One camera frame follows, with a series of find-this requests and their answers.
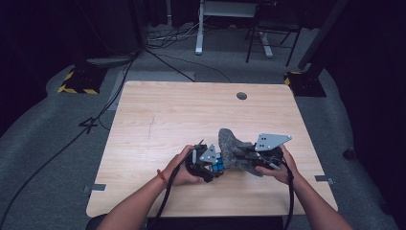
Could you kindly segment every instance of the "human hand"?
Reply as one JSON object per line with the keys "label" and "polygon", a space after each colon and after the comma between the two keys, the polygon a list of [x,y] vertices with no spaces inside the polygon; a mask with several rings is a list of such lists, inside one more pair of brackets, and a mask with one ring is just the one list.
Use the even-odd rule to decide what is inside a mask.
{"label": "human hand", "polygon": [[[296,167],[295,160],[293,159],[290,152],[286,149],[284,145],[280,145],[280,148],[283,152],[283,157],[286,160],[286,164],[292,171],[293,176],[294,177],[300,176],[298,168]],[[281,169],[279,171],[278,170],[271,171],[262,166],[256,166],[255,169],[264,175],[274,176],[281,183],[288,184],[287,168],[284,165],[281,165]]]}
{"label": "human hand", "polygon": [[[164,177],[169,180],[170,174],[176,168],[176,166],[182,161],[183,158],[193,150],[194,146],[185,146],[183,150],[176,154],[168,163],[167,167],[162,171]],[[203,182],[203,178],[199,176],[191,175],[188,170],[186,169],[185,165],[181,165],[178,174],[173,180],[172,185],[183,185],[183,184],[193,184],[193,183],[201,183]]]}

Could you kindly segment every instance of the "gray carpet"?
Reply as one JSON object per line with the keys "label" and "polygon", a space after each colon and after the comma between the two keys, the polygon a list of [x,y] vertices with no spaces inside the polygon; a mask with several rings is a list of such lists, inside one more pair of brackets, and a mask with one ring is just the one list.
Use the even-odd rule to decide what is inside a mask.
{"label": "gray carpet", "polygon": [[[289,67],[284,67],[289,51],[277,48],[270,59],[261,47],[254,47],[250,63],[245,63],[248,42],[244,40],[243,30],[208,31],[202,56],[194,54],[195,37],[151,51],[210,66],[161,57],[182,72],[194,73],[196,81],[228,82],[225,75],[231,82],[283,83],[283,73],[298,70],[297,63],[316,33],[303,31]],[[269,39],[278,42],[280,38],[269,35]],[[79,123],[99,114],[123,74],[123,67],[110,69],[100,95],[58,94],[57,89],[70,68],[67,66],[48,82],[48,97],[21,116],[0,139],[2,214],[24,181],[82,131]],[[142,52],[131,66],[129,77],[142,72],[173,73],[173,70]],[[326,175],[336,181],[331,190],[339,212],[354,229],[396,229],[392,217],[381,212],[380,193],[363,167],[356,160],[342,157],[342,152],[352,145],[350,123],[328,72],[323,72],[320,79],[326,98],[296,98],[296,101]],[[114,115],[114,110],[106,111],[101,116],[102,124],[110,127]],[[12,205],[4,229],[85,228],[89,220],[85,213],[88,195],[82,189],[94,182],[109,133],[100,122],[97,124],[27,185]],[[309,229],[305,216],[295,216],[290,229]]]}

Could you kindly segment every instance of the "blue component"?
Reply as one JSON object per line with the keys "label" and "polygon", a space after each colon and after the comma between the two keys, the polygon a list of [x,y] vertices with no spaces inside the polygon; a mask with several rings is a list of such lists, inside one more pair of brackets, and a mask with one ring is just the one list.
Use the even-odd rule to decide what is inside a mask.
{"label": "blue component", "polygon": [[216,159],[215,164],[212,165],[212,170],[213,172],[221,172],[224,170],[223,159],[221,157]]}

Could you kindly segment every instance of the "caster wheel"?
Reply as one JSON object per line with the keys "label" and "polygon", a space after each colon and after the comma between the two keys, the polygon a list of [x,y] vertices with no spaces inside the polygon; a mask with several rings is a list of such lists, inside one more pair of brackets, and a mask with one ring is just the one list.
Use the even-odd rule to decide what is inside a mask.
{"label": "caster wheel", "polygon": [[352,160],[355,158],[355,151],[353,148],[349,148],[346,151],[343,152],[343,156],[344,158],[346,158],[347,160]]}

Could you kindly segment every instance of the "black curtain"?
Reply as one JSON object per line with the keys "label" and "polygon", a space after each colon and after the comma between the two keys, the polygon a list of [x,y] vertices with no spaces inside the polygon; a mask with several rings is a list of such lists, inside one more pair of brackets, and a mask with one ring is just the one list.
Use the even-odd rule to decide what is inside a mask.
{"label": "black curtain", "polygon": [[172,26],[181,27],[185,23],[197,23],[199,21],[199,7],[199,0],[170,0]]}
{"label": "black curtain", "polygon": [[167,1],[166,0],[146,0],[147,21],[151,26],[156,27],[160,24],[168,24]]}

